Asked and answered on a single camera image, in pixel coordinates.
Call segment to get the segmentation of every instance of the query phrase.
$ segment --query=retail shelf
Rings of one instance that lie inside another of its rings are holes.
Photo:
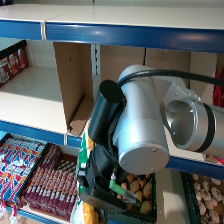
[[[167,130],[166,137],[170,152],[170,160],[166,166],[167,168],[224,180],[223,165],[220,163],[213,164],[206,162],[201,153],[177,149]]]
[[[32,68],[0,89],[0,130],[64,145],[67,133],[56,70]]]
[[[41,40],[45,35],[45,21],[69,10],[69,6],[35,4],[0,7],[0,36]]]
[[[223,53],[223,10],[224,4],[78,5],[48,20],[46,37],[51,41]]]
[[[82,143],[82,138],[74,135],[67,135],[67,146],[80,148]]]
[[[156,173],[156,191],[157,191],[157,224],[189,224],[189,215],[184,196],[182,180],[180,173],[163,169]],[[33,211],[29,206],[24,206],[17,210],[18,215],[33,219],[45,224],[67,224],[68,222],[58,218],[45,215],[40,212]]]

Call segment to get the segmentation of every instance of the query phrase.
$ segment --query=black cable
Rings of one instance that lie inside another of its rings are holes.
[[[181,71],[175,71],[175,70],[145,70],[145,71],[140,71],[140,72],[134,72],[134,73],[131,73],[130,75],[127,75],[124,78],[122,78],[118,82],[118,84],[119,84],[119,86],[122,86],[125,83],[127,83],[130,79],[147,77],[147,76],[179,77],[179,78],[185,78],[185,79],[206,82],[206,83],[214,84],[217,86],[224,86],[224,80],[222,80],[222,79],[216,79],[216,78],[211,78],[211,77],[204,76],[204,75],[198,75],[198,74],[193,74],[193,73],[189,73],[189,72],[181,72]]]

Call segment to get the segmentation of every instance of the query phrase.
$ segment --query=blue shelf edge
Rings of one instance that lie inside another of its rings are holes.
[[[0,20],[0,37],[42,40],[40,22]]]
[[[224,30],[46,23],[49,41],[224,53]]]
[[[42,141],[64,145],[64,135],[50,131],[44,131],[36,128],[31,128],[23,125],[13,124],[5,121],[0,121],[0,131],[22,135],[30,138],[39,139]]]
[[[171,156],[166,168],[224,180],[224,166]]]
[[[6,210],[9,211],[9,212],[12,212],[12,207],[6,206]],[[44,223],[44,224],[60,224],[59,222],[55,222],[55,221],[43,218],[43,217],[38,216],[38,215],[34,215],[32,213],[25,212],[25,211],[20,210],[20,209],[17,209],[17,214],[21,215],[25,218],[32,219],[32,220],[35,220],[37,222]]]
[[[82,138],[67,135],[67,146],[75,147],[75,148],[81,148]]]

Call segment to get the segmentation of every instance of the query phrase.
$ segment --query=white shelf board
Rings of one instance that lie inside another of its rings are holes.
[[[180,172],[156,173],[157,224],[190,224]]]
[[[65,5],[15,4],[0,7],[0,19],[45,22],[47,19],[51,19],[71,10],[71,6]]]
[[[224,4],[95,3],[47,22],[224,30]]]
[[[67,132],[57,71],[25,69],[0,89],[0,120],[65,134]]]

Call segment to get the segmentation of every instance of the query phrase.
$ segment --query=chocolate bar wrapper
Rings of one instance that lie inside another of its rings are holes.
[[[54,201],[55,195],[56,195],[56,193],[58,191],[58,187],[60,185],[60,182],[61,182],[61,179],[62,179],[62,176],[63,176],[63,172],[62,171],[58,171],[58,172],[59,172],[58,178],[57,178],[56,183],[54,185],[54,188],[53,188],[53,191],[51,193],[50,199],[49,199],[49,201],[47,203],[48,208],[54,214],[57,214],[57,211],[56,211],[56,208],[53,206],[53,201]]]
[[[48,188],[49,180],[53,178],[52,172],[53,172],[53,170],[49,170],[48,171],[47,177],[46,177],[46,179],[45,179],[45,181],[43,183],[43,186],[42,186],[42,188],[41,188],[41,190],[39,192],[39,195],[38,195],[38,198],[37,198],[37,203],[40,206],[43,205],[43,202],[44,202],[44,199],[45,199],[45,195],[46,195],[46,191],[47,191],[47,188]]]
[[[68,204],[68,208],[66,210],[64,210],[64,216],[69,219],[72,213],[72,209],[75,205],[77,199],[77,187],[74,188],[73,193],[72,193],[72,197],[70,199],[70,202]]]
[[[47,186],[47,183],[48,183],[48,180],[49,180],[49,178],[50,178],[50,175],[51,175],[51,170],[47,170],[47,171],[48,171],[48,172],[47,172],[46,178],[45,178],[45,180],[44,180],[43,185],[41,186],[41,189],[40,189],[39,194],[38,194],[37,199],[36,199],[37,204],[38,204],[39,206],[41,206],[41,202],[40,202],[40,201],[41,201],[43,192],[44,192],[44,190],[45,190],[45,187]]]
[[[75,178],[74,173],[70,173],[68,175],[67,180],[65,182],[65,187],[63,188],[59,201],[58,201],[58,213],[62,216],[64,215],[64,206],[65,206],[66,198],[69,194],[74,178]]]
[[[75,177],[75,178],[73,179],[72,186],[71,186],[71,188],[70,188],[70,190],[69,190],[69,193],[68,193],[68,195],[67,195],[67,197],[66,197],[66,200],[65,200],[65,202],[64,202],[64,205],[63,205],[63,208],[64,208],[64,215],[67,214],[67,216],[68,216],[67,211],[68,211],[68,206],[69,206],[69,204],[70,204],[70,200],[71,200],[72,196],[76,196],[76,194],[77,194],[76,184],[77,184],[77,179],[76,179],[76,177]]]
[[[47,168],[47,165],[50,162],[51,158],[53,157],[54,152],[55,152],[55,145],[51,145],[43,163],[41,164],[41,167]]]
[[[35,175],[33,176],[32,180],[31,180],[30,186],[28,187],[27,192],[25,194],[25,200],[27,201],[28,204],[31,205],[31,207],[33,207],[33,204],[32,204],[32,201],[30,200],[30,197],[29,196],[30,196],[30,193],[32,191],[32,188],[33,188],[33,186],[34,186],[34,184],[36,182],[36,179],[38,178],[38,176],[40,174],[40,171],[41,171],[41,168],[38,167]]]
[[[58,206],[58,200],[59,200],[59,198],[60,198],[61,192],[62,192],[63,187],[64,187],[64,185],[65,185],[65,181],[66,181],[66,179],[67,179],[67,176],[68,176],[68,172],[64,172],[64,173],[63,173],[63,176],[62,176],[62,178],[61,178],[61,182],[60,182],[60,184],[59,184],[59,186],[58,186],[58,190],[57,190],[57,192],[56,192],[56,194],[55,194],[54,201],[53,201],[53,205],[54,205],[54,207],[57,207],[57,206]]]
[[[59,175],[61,175],[61,172],[56,171],[53,176],[53,179],[50,181],[50,185],[49,185],[49,188],[48,188],[46,196],[45,196],[45,204],[48,204],[48,202],[50,200],[51,193],[53,192],[54,186],[57,183],[57,179],[58,179]]]
[[[44,171],[45,171],[44,169],[41,169],[38,177],[36,178],[36,181],[33,185],[32,191],[30,192],[30,195],[29,195],[29,198],[30,198],[31,201],[33,200],[33,197],[35,195],[36,188],[38,187],[38,185],[39,185],[39,183],[40,183],[40,181],[43,177]]]
[[[57,168],[58,161],[60,159],[60,155],[61,155],[61,149],[56,145],[55,146],[55,153],[50,160],[50,163],[48,165],[48,169],[56,169]]]
[[[36,201],[36,199],[37,199],[37,197],[38,197],[38,195],[39,195],[39,192],[40,192],[40,190],[41,190],[41,187],[43,186],[44,181],[45,181],[45,179],[46,179],[46,177],[47,177],[47,174],[48,174],[48,170],[44,169],[44,174],[43,174],[42,178],[40,179],[40,183],[39,183],[39,185],[37,186],[36,191],[35,191],[35,193],[34,193],[33,201]]]
[[[47,185],[46,185],[46,188],[45,188],[45,190],[44,190],[44,192],[43,192],[43,195],[42,195],[42,198],[41,198],[41,207],[42,207],[43,209],[47,210],[47,211],[49,211],[49,210],[48,210],[48,207],[46,206],[46,204],[47,204],[47,192],[49,191],[49,189],[50,189],[50,187],[51,187],[51,183],[52,183],[54,174],[55,174],[55,171],[52,170],[51,176],[50,176],[50,178],[49,178],[49,180],[48,180],[48,183],[47,183]]]

